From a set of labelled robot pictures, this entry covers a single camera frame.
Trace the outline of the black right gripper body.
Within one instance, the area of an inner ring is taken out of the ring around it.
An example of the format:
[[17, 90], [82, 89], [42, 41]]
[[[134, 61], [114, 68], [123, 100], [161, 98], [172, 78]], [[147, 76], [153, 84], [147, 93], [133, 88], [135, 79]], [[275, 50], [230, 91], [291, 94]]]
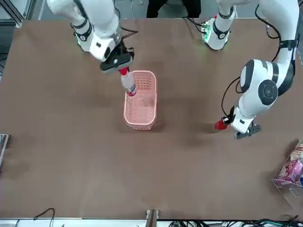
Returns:
[[122, 71], [122, 74], [125, 75], [126, 72], [130, 71], [129, 66], [133, 63], [133, 60], [134, 48], [127, 48], [122, 40], [109, 54], [106, 61], [100, 64], [100, 69], [104, 73]]

